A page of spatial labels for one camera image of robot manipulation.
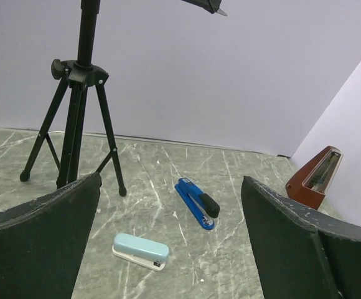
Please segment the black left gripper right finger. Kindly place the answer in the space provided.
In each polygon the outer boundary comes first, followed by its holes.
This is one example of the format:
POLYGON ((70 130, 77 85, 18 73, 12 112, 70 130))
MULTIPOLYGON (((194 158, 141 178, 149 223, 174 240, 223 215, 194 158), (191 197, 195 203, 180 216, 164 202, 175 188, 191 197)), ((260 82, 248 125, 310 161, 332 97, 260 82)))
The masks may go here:
POLYGON ((265 298, 361 298, 361 227, 245 176, 241 201, 265 298))

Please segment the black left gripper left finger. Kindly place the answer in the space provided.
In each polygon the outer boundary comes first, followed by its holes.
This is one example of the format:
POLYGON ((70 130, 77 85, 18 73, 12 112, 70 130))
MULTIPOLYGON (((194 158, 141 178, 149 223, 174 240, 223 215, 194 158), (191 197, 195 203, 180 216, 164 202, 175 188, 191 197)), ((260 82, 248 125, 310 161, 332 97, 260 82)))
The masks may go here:
POLYGON ((100 187, 92 173, 0 212, 0 298, 71 298, 100 187))

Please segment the blue black stapler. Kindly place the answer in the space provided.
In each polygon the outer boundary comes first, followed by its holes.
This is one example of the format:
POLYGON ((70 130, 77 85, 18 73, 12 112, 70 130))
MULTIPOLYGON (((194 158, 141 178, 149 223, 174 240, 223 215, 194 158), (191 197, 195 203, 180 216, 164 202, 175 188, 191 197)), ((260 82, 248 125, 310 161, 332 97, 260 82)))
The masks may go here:
POLYGON ((213 230, 214 219, 220 213, 219 204, 189 178, 179 178, 174 187, 200 226, 213 230))

